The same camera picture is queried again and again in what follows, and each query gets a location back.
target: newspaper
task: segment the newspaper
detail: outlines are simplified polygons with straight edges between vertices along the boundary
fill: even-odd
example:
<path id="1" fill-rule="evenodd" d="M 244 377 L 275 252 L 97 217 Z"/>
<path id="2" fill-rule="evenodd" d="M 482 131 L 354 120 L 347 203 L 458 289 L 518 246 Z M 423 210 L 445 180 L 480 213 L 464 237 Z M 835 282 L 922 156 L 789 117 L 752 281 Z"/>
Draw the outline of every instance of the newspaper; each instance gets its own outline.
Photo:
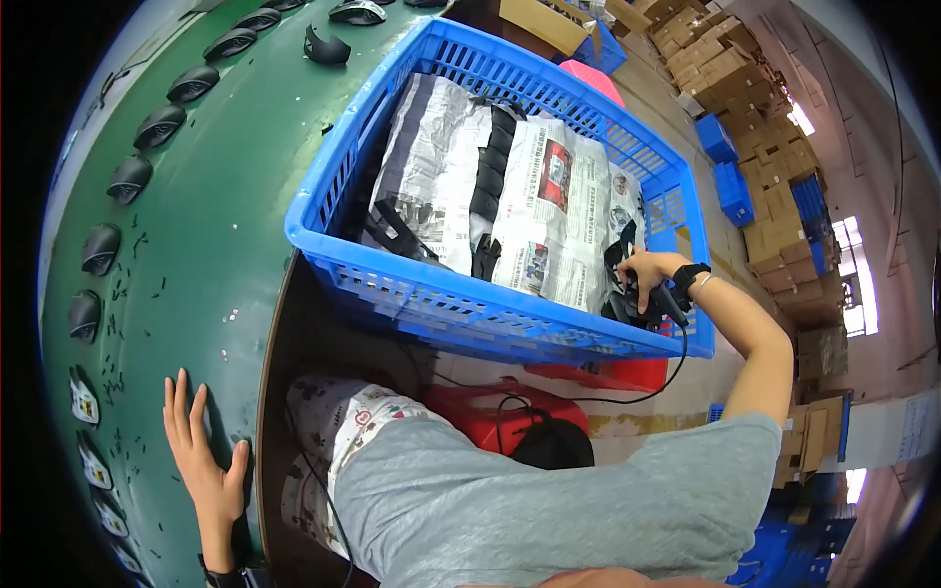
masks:
<path id="1" fill-rule="evenodd" d="M 598 314 L 613 287 L 604 250 L 631 220 L 633 245 L 644 248 L 640 184 L 604 146 L 560 120 L 529 117 L 517 124 L 503 180 L 492 281 Z"/>
<path id="2" fill-rule="evenodd" d="M 486 147 L 492 124 L 489 106 L 472 103 L 472 97 L 447 78 L 412 74 L 392 117 L 370 201 L 370 214 L 389 237 L 395 231 L 375 210 L 375 203 L 384 199 L 392 200 L 395 211 L 441 263 L 465 275 L 471 274 L 471 225 L 475 241 L 489 229 L 481 218 L 471 223 L 468 211 L 478 148 Z M 381 248 L 368 233 L 362 243 Z"/>

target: black wristband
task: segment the black wristband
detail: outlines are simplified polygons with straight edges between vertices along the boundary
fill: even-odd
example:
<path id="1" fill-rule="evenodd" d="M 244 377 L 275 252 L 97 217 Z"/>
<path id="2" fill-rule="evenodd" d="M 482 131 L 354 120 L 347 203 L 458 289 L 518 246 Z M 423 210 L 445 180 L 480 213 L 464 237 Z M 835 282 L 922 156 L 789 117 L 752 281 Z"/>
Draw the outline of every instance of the black wristband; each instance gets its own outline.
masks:
<path id="1" fill-rule="evenodd" d="M 687 298 L 690 297 L 689 289 L 696 282 L 696 276 L 703 272 L 712 272 L 712 268 L 704 263 L 691 263 L 681 266 L 673 275 L 673 283 L 677 285 L 677 290 L 683 293 Z"/>

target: red stool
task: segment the red stool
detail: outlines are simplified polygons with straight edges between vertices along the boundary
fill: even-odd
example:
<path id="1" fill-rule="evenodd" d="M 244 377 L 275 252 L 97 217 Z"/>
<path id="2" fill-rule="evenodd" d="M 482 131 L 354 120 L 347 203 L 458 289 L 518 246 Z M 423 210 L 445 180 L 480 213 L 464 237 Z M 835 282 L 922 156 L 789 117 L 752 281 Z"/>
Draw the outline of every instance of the red stool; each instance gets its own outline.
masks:
<path id="1" fill-rule="evenodd" d="M 512 378 L 486 388 L 449 388 L 433 384 L 422 398 L 428 409 L 447 419 L 455 429 L 468 436 L 470 441 L 485 451 L 509 455 L 522 439 L 522 433 L 535 422 L 542 422 L 539 415 L 530 417 L 521 406 L 521 401 L 510 399 L 503 403 L 498 416 L 497 406 L 507 394 L 525 398 L 533 408 L 544 410 L 556 419 L 575 423 L 588 435 L 588 417 L 573 401 L 550 394 L 544 390 L 524 386 Z M 500 425 L 500 442 L 497 440 L 497 424 Z"/>

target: gray t-shirt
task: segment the gray t-shirt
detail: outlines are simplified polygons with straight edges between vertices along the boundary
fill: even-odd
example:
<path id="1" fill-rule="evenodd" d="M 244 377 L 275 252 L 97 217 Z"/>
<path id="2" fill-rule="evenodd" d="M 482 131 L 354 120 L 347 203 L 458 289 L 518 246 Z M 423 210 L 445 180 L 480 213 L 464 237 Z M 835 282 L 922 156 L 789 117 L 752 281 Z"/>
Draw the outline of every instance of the gray t-shirt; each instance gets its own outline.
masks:
<path id="1" fill-rule="evenodd" d="M 750 413 L 653 435 L 622 464 L 545 471 L 407 418 L 350 458 L 336 506 L 355 564 L 384 588 L 532 586 L 589 567 L 722 581 L 755 543 L 780 445 Z"/>

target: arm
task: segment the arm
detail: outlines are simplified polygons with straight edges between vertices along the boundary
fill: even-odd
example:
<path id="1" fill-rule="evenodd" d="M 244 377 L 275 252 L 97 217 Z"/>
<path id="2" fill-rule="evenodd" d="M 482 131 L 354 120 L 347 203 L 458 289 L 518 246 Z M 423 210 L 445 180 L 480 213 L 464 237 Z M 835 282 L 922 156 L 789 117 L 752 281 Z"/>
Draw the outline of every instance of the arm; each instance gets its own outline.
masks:
<path id="1" fill-rule="evenodd" d="M 236 568 L 231 549 L 232 524 L 245 510 L 242 481 L 248 466 L 248 442 L 241 440 L 235 445 L 228 472 L 215 464 L 202 428 L 206 394 L 206 385 L 203 384 L 193 399 L 193 409 L 187 418 L 186 370 L 180 369 L 175 389 L 173 380 L 167 378 L 164 383 L 164 429 L 173 459 L 196 506 L 206 569 L 216 574 L 228 574 Z"/>
<path id="2" fill-rule="evenodd" d="M 678 253 L 639 252 L 618 265 L 622 274 L 637 272 L 640 302 L 646 310 L 650 289 L 671 278 L 682 265 L 691 262 Z M 787 334 L 748 294 L 710 274 L 696 276 L 690 298 L 702 309 L 736 351 L 745 365 L 732 386 L 722 418 L 763 412 L 784 425 L 790 406 L 794 353 Z"/>

